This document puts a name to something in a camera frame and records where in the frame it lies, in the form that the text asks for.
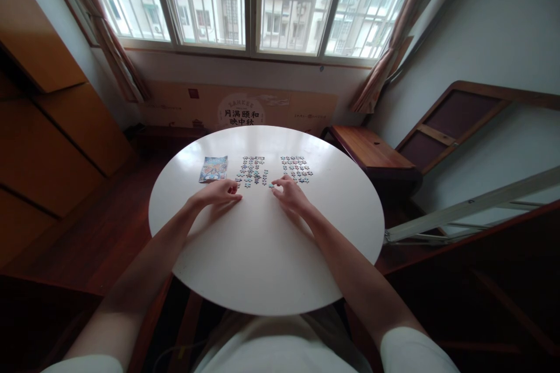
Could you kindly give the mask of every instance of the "white shirt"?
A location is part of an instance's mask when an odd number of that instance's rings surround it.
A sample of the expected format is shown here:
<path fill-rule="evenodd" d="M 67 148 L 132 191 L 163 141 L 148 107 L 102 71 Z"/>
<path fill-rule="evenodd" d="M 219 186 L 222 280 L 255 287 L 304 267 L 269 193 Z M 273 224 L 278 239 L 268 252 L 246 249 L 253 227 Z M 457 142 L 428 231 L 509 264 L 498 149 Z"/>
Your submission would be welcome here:
<path fill-rule="evenodd" d="M 423 333 L 395 328 L 381 341 L 385 373 L 458 372 L 449 356 Z M 123 373 L 112 357 L 92 355 L 61 361 L 45 373 Z M 241 372 L 371 373 L 332 308 L 311 314 L 255 317 L 226 316 L 212 333 L 194 373 Z"/>

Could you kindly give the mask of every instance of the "person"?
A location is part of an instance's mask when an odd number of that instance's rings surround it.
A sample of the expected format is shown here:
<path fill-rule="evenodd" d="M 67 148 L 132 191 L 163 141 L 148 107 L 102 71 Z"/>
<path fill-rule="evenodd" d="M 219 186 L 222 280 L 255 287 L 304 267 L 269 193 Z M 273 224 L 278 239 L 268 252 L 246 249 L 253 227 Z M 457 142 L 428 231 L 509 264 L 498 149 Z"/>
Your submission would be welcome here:
<path fill-rule="evenodd" d="M 457 372 L 379 271 L 313 206 L 289 176 L 272 182 L 279 204 L 300 216 L 342 295 L 370 333 L 386 372 Z M 207 185 L 156 234 L 101 302 L 60 363 L 45 372 L 124 372 L 142 320 L 168 278 L 200 211 L 242 200 L 233 180 Z M 332 307 L 296 316 L 224 316 L 197 361 L 208 372 L 370 372 Z"/>

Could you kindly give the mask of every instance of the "forearm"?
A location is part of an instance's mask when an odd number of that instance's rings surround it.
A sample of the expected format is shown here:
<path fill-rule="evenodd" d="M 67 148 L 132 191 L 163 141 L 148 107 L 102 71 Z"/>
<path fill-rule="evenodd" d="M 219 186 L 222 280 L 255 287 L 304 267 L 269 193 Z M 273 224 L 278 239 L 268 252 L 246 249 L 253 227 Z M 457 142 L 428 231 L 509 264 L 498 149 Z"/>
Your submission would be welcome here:
<path fill-rule="evenodd" d="M 426 333 L 383 275 L 315 207 L 302 211 L 347 303 L 379 347 L 398 326 Z"/>
<path fill-rule="evenodd" d="M 126 370 L 144 315 L 183 250 L 201 207 L 185 206 L 132 261 L 64 358 L 107 354 Z"/>
<path fill-rule="evenodd" d="M 181 254 L 200 211 L 200 206 L 187 202 L 132 261 L 99 309 L 144 316 Z"/>

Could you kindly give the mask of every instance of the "window sill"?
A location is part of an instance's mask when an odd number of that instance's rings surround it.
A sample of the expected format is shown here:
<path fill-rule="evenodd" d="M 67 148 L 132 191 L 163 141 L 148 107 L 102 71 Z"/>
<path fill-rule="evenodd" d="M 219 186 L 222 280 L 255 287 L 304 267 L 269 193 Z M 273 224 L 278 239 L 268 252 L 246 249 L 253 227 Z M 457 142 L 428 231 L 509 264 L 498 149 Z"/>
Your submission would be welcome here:
<path fill-rule="evenodd" d="M 319 59 L 315 55 L 293 55 L 283 52 L 254 52 L 250 54 L 249 51 L 235 46 L 215 48 L 198 45 L 180 45 L 178 49 L 174 49 L 172 43 L 166 41 L 127 38 L 120 38 L 120 41 L 126 51 L 164 52 L 166 54 L 193 55 L 195 57 L 243 59 L 283 64 L 318 65 L 370 70 L 378 61 L 334 55 L 325 55 L 323 59 Z M 91 47 L 100 48 L 98 45 L 91 45 Z"/>

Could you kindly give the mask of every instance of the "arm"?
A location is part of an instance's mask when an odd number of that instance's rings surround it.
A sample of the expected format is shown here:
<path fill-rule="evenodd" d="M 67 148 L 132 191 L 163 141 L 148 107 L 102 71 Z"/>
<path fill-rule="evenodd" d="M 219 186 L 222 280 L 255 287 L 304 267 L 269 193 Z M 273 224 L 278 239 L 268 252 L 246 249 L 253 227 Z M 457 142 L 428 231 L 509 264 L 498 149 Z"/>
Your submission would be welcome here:
<path fill-rule="evenodd" d="M 187 203 L 148 242 L 99 305 L 64 359 L 105 354 L 126 371 L 144 315 L 167 279 L 200 211 L 209 204 L 239 201 L 237 183 L 214 181 Z"/>
<path fill-rule="evenodd" d="M 385 277 L 307 200 L 293 179 L 284 175 L 272 183 L 282 187 L 282 192 L 272 189 L 280 203 L 310 227 L 342 295 L 378 349 L 383 335 L 398 326 L 428 335 Z"/>

